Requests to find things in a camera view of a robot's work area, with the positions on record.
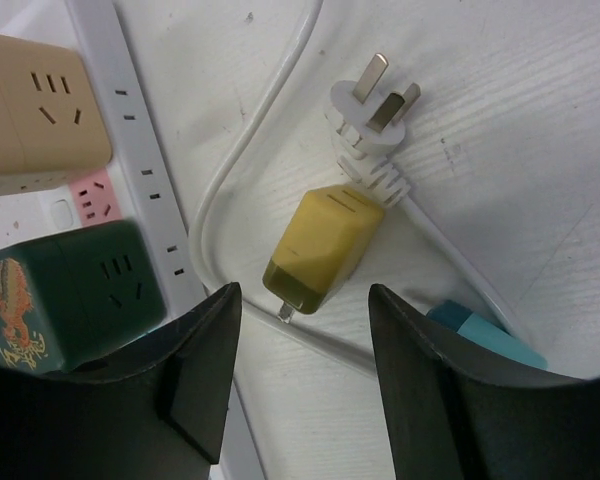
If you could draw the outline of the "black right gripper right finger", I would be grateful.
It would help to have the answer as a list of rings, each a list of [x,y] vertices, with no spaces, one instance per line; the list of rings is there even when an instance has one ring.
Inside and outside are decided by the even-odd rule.
[[[368,309],[397,478],[600,479],[600,377],[510,360],[381,284]]]

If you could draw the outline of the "teal USB charger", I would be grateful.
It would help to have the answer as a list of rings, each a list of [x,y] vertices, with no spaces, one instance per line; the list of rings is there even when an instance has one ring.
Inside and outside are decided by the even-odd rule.
[[[506,331],[463,305],[445,300],[431,308],[426,317],[465,339],[518,363],[546,370],[547,360]]]

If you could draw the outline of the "yellow USB charger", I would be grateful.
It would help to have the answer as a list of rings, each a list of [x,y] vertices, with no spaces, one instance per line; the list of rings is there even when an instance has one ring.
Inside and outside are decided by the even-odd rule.
[[[270,257],[264,287],[293,310],[316,313],[357,268],[384,216],[348,185],[307,191]]]

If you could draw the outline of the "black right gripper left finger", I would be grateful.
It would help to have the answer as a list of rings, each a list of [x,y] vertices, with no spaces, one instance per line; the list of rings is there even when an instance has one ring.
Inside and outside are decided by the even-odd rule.
[[[205,479],[221,456],[241,329],[229,283],[87,371],[0,366],[0,479]]]

